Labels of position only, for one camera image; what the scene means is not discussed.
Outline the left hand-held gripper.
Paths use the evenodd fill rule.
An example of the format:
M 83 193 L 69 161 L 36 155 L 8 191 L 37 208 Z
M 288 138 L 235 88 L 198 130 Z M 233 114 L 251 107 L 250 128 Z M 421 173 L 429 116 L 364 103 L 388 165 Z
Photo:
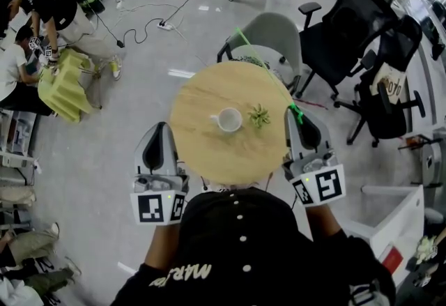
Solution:
M 189 176 L 177 174 L 178 154 L 173 132 L 165 122 L 150 128 L 134 152 L 134 166 L 140 175 L 130 194 L 134 218 L 140 225 L 178 224 L 189 192 Z

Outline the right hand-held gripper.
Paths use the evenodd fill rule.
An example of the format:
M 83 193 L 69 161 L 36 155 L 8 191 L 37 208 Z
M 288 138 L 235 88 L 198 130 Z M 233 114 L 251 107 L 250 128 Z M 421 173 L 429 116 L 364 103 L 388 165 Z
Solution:
M 329 151 L 332 144 L 324 122 L 310 111 L 304 111 L 299 123 L 298 113 L 291 107 L 286 109 L 284 120 L 286 145 L 293 161 L 285 162 L 282 168 L 297 200 L 304 207 L 314 207 L 344 197 L 344 166 L 338 162 L 335 152 Z

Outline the white mug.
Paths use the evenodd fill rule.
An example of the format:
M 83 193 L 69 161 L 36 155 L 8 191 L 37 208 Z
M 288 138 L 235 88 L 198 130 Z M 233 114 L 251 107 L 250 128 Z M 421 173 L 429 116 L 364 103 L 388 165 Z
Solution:
M 232 107 L 227 107 L 218 114 L 210 115 L 210 119 L 217 124 L 222 132 L 227 133 L 238 131 L 243 122 L 241 113 Z

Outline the person's left forearm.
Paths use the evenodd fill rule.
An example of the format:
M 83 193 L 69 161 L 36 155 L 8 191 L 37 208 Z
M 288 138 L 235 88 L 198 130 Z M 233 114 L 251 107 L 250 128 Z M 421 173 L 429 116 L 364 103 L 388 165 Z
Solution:
M 144 264 L 158 270 L 169 270 L 178 249 L 179 231 L 179 224 L 156 226 Z

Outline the person's right forearm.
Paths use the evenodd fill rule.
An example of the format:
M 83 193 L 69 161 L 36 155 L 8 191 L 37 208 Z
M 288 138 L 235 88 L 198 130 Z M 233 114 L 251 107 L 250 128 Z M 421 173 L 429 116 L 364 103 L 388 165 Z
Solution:
M 305 210 L 313 241 L 329 238 L 341 231 L 341 226 L 327 204 L 306 207 Z

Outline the small green plant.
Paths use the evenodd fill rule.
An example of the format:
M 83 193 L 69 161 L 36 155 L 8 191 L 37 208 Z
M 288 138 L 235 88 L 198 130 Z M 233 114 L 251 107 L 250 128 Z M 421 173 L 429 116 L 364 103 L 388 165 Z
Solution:
M 248 116 L 249 116 L 250 121 L 258 129 L 261 129 L 263 126 L 270 124 L 269 111 L 265 107 L 263 107 L 261 104 L 254 106 L 248 112 Z

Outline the round wooden table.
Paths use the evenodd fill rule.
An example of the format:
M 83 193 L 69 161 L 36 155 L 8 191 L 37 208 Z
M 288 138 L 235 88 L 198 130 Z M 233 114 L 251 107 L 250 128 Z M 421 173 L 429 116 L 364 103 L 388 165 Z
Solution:
M 270 71 L 251 63 L 225 61 L 189 78 L 178 91 L 169 125 L 179 158 L 197 175 L 225 185 L 262 180 L 279 169 L 287 154 L 284 114 L 293 102 Z M 258 129 L 248 112 L 258 104 L 269 111 L 270 124 Z M 241 128 L 222 132 L 210 115 L 232 107 Z

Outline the black mesh office chair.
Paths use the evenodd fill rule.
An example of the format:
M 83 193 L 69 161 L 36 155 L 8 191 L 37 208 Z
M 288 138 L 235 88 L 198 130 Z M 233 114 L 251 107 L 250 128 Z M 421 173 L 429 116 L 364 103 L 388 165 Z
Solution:
M 311 72 L 296 97 L 302 97 L 315 75 L 338 95 L 337 85 L 353 75 L 352 69 L 364 57 L 369 44 L 397 22 L 391 3 L 392 0 L 336 0 L 316 24 L 310 24 L 312 14 L 321 5 L 302 4 L 298 8 L 306 17 L 300 31 L 302 62 Z
M 388 63 L 400 71 L 407 71 L 415 51 L 422 39 L 422 28 L 409 15 L 404 15 L 391 29 L 380 37 L 378 51 L 369 50 L 361 59 L 357 70 L 365 70 L 360 77 L 360 83 L 355 85 L 355 92 L 359 99 L 351 103 L 336 99 L 334 107 L 344 107 L 360 116 L 360 121 L 353 134 L 346 140 L 353 144 L 364 125 L 368 126 L 373 137 L 372 146 L 376 148 L 383 139 L 402 137 L 408 131 L 405 110 L 413 107 L 419 109 L 422 118 L 426 116 L 424 104 L 418 91 L 414 91 L 414 98 L 405 102 L 401 96 L 397 104 L 390 103 L 383 83 L 378 85 L 378 95 L 372 95 L 369 87 L 383 63 Z

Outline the white tote bag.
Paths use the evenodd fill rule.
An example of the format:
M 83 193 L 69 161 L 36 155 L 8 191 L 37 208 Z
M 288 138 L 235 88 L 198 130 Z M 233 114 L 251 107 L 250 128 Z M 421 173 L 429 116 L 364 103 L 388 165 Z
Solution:
M 383 83 L 385 92 L 391 104 L 395 105 L 400 99 L 403 86 L 406 82 L 406 72 L 383 63 L 376 73 L 372 85 L 369 87 L 372 95 L 378 95 L 378 85 Z

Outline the grey upholstered chair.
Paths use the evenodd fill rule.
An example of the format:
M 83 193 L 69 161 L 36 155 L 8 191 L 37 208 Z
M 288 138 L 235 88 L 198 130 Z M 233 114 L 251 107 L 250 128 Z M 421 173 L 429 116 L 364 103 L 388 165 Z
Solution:
M 232 51 L 242 47 L 266 47 L 280 54 L 281 60 L 289 63 L 293 78 L 285 87 L 291 95 L 297 92 L 302 77 L 302 50 L 300 32 L 295 23 L 279 13 L 265 12 L 257 15 L 249 24 L 230 36 L 217 53 L 217 62 L 224 55 L 233 60 Z

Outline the white desk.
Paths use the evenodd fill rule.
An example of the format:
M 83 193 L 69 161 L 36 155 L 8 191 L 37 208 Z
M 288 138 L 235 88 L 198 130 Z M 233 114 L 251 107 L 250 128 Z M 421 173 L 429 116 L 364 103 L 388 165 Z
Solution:
M 377 259 L 389 244 L 400 251 L 403 261 L 392 274 L 395 286 L 400 286 L 410 274 L 408 264 L 424 235 L 423 187 L 365 185 L 361 187 L 361 195 L 367 201 L 372 197 L 379 197 L 382 201 L 398 199 L 389 212 L 380 214 L 381 218 L 375 226 L 343 215 L 338 217 L 338 221 L 346 234 L 365 240 Z

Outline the table with yellow-green cloth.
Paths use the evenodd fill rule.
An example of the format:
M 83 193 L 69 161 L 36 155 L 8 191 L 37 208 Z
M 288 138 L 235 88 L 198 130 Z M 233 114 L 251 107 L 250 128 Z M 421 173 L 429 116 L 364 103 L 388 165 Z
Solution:
M 39 98 L 66 121 L 79 123 L 81 113 L 90 114 L 93 110 L 79 78 L 83 72 L 93 72 L 93 68 L 87 55 L 63 49 L 55 66 L 40 69 Z

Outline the grey metal machine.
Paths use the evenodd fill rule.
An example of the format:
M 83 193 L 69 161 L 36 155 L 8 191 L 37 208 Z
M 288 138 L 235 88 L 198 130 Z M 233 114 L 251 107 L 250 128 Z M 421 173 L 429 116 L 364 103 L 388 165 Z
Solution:
M 446 151 L 446 138 L 416 135 L 407 138 L 406 144 L 398 149 L 420 150 L 422 185 L 427 189 L 437 189 L 443 186 L 443 151 Z

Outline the person's black shirt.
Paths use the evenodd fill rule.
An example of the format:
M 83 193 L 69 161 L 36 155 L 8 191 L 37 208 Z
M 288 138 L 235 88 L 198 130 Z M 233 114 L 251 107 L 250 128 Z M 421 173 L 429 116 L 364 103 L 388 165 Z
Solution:
M 144 264 L 111 306 L 394 306 L 389 270 L 361 238 L 313 241 L 291 207 L 258 188 L 185 207 L 169 270 Z

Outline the red book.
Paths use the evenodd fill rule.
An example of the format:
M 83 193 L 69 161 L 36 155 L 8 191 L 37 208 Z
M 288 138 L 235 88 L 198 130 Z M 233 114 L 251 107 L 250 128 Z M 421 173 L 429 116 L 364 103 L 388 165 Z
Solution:
M 403 256 L 393 244 L 389 244 L 380 255 L 379 261 L 393 274 L 402 263 Z

